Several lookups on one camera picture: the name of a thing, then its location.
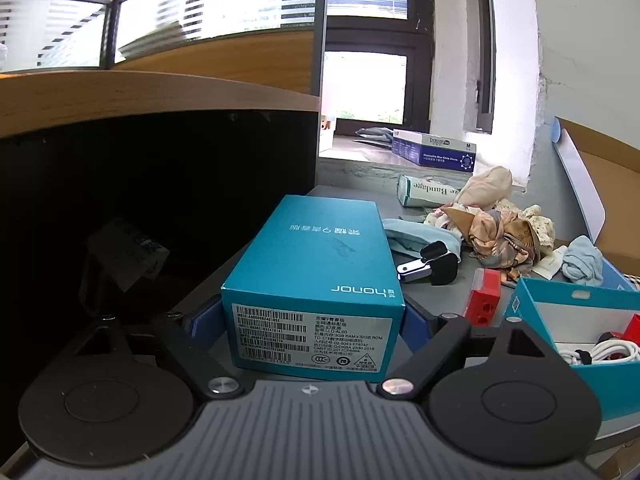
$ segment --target box label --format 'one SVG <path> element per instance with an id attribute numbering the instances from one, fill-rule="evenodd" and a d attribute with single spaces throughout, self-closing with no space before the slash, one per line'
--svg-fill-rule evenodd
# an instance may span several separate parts
<path id="1" fill-rule="evenodd" d="M 419 166 L 443 168 L 444 170 L 466 171 L 473 173 L 476 163 L 475 153 L 450 150 L 440 146 L 417 144 L 409 140 L 394 137 L 391 150 L 402 158 Z"/>
<path id="2" fill-rule="evenodd" d="M 232 304 L 242 359 L 301 368 L 377 373 L 392 319 Z"/>
<path id="3" fill-rule="evenodd" d="M 169 255 L 167 248 L 122 218 L 104 225 L 89 236 L 86 244 L 122 292 L 127 292 L 142 276 L 155 279 Z"/>

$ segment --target crumpled cloth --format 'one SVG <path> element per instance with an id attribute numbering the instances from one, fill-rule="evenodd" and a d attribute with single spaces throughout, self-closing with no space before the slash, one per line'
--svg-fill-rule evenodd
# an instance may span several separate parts
<path id="1" fill-rule="evenodd" d="M 469 240 L 483 267 L 516 268 L 528 274 L 536 260 L 535 244 L 528 222 L 513 212 L 481 211 L 469 229 Z"/>
<path id="2" fill-rule="evenodd" d="M 516 282 L 540 259 L 540 242 L 527 219 L 513 211 L 467 211 L 444 208 L 473 247 L 483 267 L 503 269 Z"/>
<path id="3" fill-rule="evenodd" d="M 542 216 L 542 208 L 539 205 L 534 204 L 525 210 L 521 210 L 513 202 L 503 198 L 498 200 L 495 209 L 498 211 L 513 211 L 518 215 L 518 218 L 529 220 L 531 227 L 536 232 L 538 240 L 540 241 L 540 253 L 543 256 L 549 256 L 554 252 L 556 229 L 550 218 Z"/>
<path id="4" fill-rule="evenodd" d="M 492 208 L 501 198 L 511 196 L 512 183 L 511 171 L 502 166 L 495 166 L 467 180 L 455 202 L 480 209 Z"/>
<path id="5" fill-rule="evenodd" d="M 356 135 L 363 137 L 364 139 L 379 140 L 381 142 L 391 143 L 391 141 L 394 140 L 393 130 L 377 126 L 372 128 L 361 128 L 356 132 Z"/>
<path id="6" fill-rule="evenodd" d="M 453 234 L 457 235 L 459 238 L 464 238 L 465 235 L 463 235 L 462 231 L 458 228 L 456 223 L 449 217 L 449 215 L 447 215 L 443 211 L 443 208 L 446 208 L 446 207 L 452 207 L 453 209 L 457 209 L 459 211 L 466 211 L 471 214 L 476 214 L 477 212 L 481 211 L 481 209 L 478 209 L 477 207 L 468 207 L 462 204 L 453 203 L 449 205 L 443 205 L 437 208 L 433 212 L 429 213 L 427 215 L 427 218 L 425 218 L 424 220 L 425 224 L 432 225 L 434 227 L 439 227 L 441 229 L 446 229 L 447 231 L 451 231 Z"/>
<path id="7" fill-rule="evenodd" d="M 420 258 L 420 250 L 424 246 L 440 240 L 460 261 L 461 240 L 447 230 L 398 218 L 386 218 L 382 221 L 382 225 L 385 228 L 389 248 L 396 253 Z"/>
<path id="8" fill-rule="evenodd" d="M 602 285 L 602 253 L 586 236 L 578 236 L 562 257 L 562 273 L 578 285 Z"/>

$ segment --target gray desk surface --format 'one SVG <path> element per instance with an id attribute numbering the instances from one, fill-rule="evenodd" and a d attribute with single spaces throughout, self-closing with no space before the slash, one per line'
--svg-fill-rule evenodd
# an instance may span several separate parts
<path id="1" fill-rule="evenodd" d="M 401 214 L 407 214 L 408 209 L 403 208 L 394 195 L 375 193 L 370 191 L 360 191 L 355 189 L 343 189 L 331 186 L 316 186 L 310 195 L 313 196 L 330 196 L 335 198 L 351 198 L 356 200 L 370 200 L 378 206 L 381 218 L 397 218 Z M 244 249 L 235 254 L 224 266 L 220 267 L 216 272 L 202 282 L 191 294 L 182 300 L 176 310 L 181 312 L 191 312 L 211 296 L 219 293 L 220 286 L 231 272 L 236 261 L 244 252 Z M 406 261 L 404 256 L 394 255 L 398 264 Z M 443 312 L 455 312 L 462 314 L 466 298 L 468 297 L 471 281 L 473 280 L 474 271 L 479 267 L 479 263 L 475 258 L 470 256 L 469 252 L 462 254 L 462 262 L 458 268 L 458 276 L 450 285 L 433 286 L 427 281 L 420 280 L 418 282 L 407 283 L 402 285 L 402 290 L 411 296 L 415 301 L 424 306 L 432 314 L 442 314 Z M 497 326 L 502 320 L 502 316 L 507 307 L 511 290 L 507 287 L 502 288 L 502 297 L 498 310 L 495 313 L 493 325 Z M 238 374 L 241 381 L 254 381 L 257 378 L 277 378 L 263 374 L 261 372 L 252 372 L 250 370 L 241 370 L 235 368 L 231 363 L 228 345 L 226 344 L 226 336 L 219 339 L 212 348 L 212 355 L 226 367 L 229 371 Z M 410 355 L 410 350 L 404 342 L 398 338 L 394 355 L 391 359 L 389 369 L 392 370 Z M 619 446 L 624 442 L 628 442 L 640 436 L 640 412 L 631 415 L 605 420 L 602 423 L 598 438 L 592 447 L 592 452 L 600 452 Z"/>

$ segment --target barcode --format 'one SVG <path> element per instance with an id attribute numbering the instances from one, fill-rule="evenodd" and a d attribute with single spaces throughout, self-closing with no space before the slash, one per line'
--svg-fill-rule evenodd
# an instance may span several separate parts
<path id="1" fill-rule="evenodd" d="M 279 350 L 295 350 L 296 352 L 309 352 L 309 345 L 296 345 L 293 343 L 279 343 L 277 341 L 264 341 L 260 339 L 240 338 L 240 344 L 244 346 L 261 346 L 263 348 L 277 348 Z"/>
<path id="2" fill-rule="evenodd" d="M 260 350 L 257 348 L 247 348 L 246 356 L 253 359 L 267 359 L 269 361 L 278 361 L 281 363 L 290 363 L 291 354 L 284 352 L 272 352 L 271 350 Z"/>
<path id="3" fill-rule="evenodd" d="M 302 321 L 302 314 L 294 312 L 280 312 L 279 310 L 267 310 L 265 308 L 252 308 L 250 306 L 236 305 L 238 314 L 245 316 L 270 317 L 271 319 L 286 319 L 287 321 Z"/>
<path id="4" fill-rule="evenodd" d="M 257 326 L 260 328 L 271 328 L 272 330 L 287 330 L 289 332 L 306 332 L 306 325 L 294 325 L 292 323 L 278 323 L 276 321 L 265 321 L 255 319 L 255 317 L 238 316 L 239 326 Z"/>
<path id="5" fill-rule="evenodd" d="M 248 337 L 260 337 L 263 339 L 278 339 L 280 341 L 295 341 L 296 343 L 306 343 L 306 335 L 285 334 L 282 332 L 267 332 L 256 328 L 238 327 L 240 335 Z"/>

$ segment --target white cable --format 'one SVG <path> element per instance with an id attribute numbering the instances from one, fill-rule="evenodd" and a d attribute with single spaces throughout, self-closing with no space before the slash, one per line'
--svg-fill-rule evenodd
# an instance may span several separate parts
<path id="1" fill-rule="evenodd" d="M 640 348 L 633 341 L 625 341 L 623 339 L 609 339 L 598 343 L 591 351 L 591 362 L 598 364 L 620 364 L 629 361 L 640 361 Z M 571 350 L 561 350 L 559 354 L 570 365 L 582 364 L 580 354 Z M 612 354 L 624 354 L 625 357 L 620 359 L 606 360 Z"/>

